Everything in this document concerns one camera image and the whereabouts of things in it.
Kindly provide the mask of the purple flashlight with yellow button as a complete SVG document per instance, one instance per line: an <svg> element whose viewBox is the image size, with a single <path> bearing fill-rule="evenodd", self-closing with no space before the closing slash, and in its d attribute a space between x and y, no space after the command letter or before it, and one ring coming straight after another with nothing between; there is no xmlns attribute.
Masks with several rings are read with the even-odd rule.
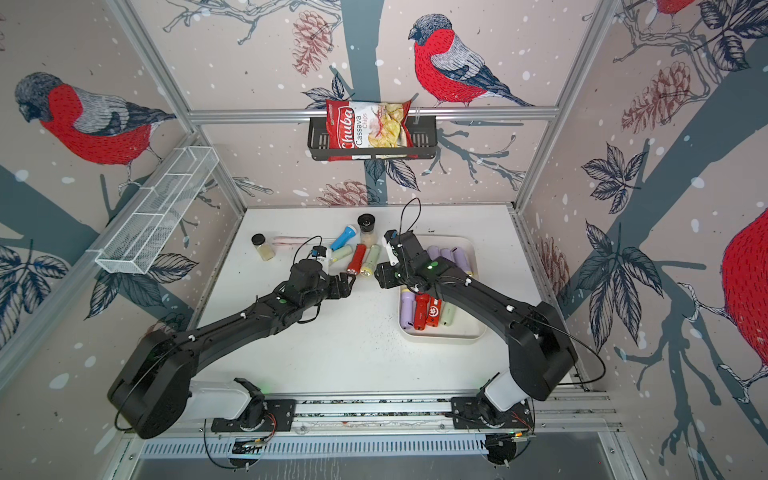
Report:
<svg viewBox="0 0 768 480"><path fill-rule="evenodd" d="M457 266L461 268L467 275L472 276L473 275L472 267L470 265L469 258L465 250L462 249L461 247L455 247L452 250L452 255Z"/></svg>

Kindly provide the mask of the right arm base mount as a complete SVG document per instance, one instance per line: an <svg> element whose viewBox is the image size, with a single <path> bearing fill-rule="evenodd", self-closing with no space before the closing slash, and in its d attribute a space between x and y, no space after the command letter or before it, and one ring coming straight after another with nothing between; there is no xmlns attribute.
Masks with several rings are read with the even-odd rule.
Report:
<svg viewBox="0 0 768 480"><path fill-rule="evenodd" d="M483 389L474 396L452 397L445 416L452 420L455 429L522 430L531 433L535 425L529 398L502 411L486 398Z"/></svg>

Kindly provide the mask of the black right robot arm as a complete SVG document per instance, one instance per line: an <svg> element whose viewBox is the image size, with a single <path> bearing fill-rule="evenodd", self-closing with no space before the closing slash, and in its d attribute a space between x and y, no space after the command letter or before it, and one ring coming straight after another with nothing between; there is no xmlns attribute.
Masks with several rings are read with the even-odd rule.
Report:
<svg viewBox="0 0 768 480"><path fill-rule="evenodd" d="M405 286L458 307L502 338L508 369L480 390L479 404L507 412L527 399L546 400L575 366L578 355L557 310L508 297L467 274L456 263L431 258L411 231L383 236L389 260L377 265L383 289Z"/></svg>

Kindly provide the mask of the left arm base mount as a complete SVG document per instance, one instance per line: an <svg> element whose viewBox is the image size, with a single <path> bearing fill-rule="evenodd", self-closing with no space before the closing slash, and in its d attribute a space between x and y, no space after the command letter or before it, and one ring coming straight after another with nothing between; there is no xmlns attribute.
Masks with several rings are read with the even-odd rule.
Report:
<svg viewBox="0 0 768 480"><path fill-rule="evenodd" d="M245 378L235 378L231 386L246 395L246 402L236 415L215 417L211 422L212 432L277 433L291 430L297 407L295 399L267 398L259 387Z"/></svg>

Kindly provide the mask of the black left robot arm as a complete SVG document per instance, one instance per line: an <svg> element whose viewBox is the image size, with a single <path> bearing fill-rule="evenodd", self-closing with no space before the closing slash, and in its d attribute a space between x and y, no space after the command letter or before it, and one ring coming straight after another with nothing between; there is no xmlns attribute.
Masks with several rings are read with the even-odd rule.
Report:
<svg viewBox="0 0 768 480"><path fill-rule="evenodd" d="M355 277L330 275L314 259L290 268L289 279L253 304L202 328L168 334L153 331L137 345L107 393L129 428L143 439L178 421L192 395L192 379L220 358L302 321L325 300L351 295Z"/></svg>

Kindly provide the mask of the short purple flashlight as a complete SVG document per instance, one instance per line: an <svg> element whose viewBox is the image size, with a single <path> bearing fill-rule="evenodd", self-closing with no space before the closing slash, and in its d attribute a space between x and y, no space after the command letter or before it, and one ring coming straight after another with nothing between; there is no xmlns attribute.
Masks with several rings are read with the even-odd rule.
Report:
<svg viewBox="0 0 768 480"><path fill-rule="evenodd" d="M441 249L434 245L427 248L427 253L432 261L436 261L441 257Z"/></svg>

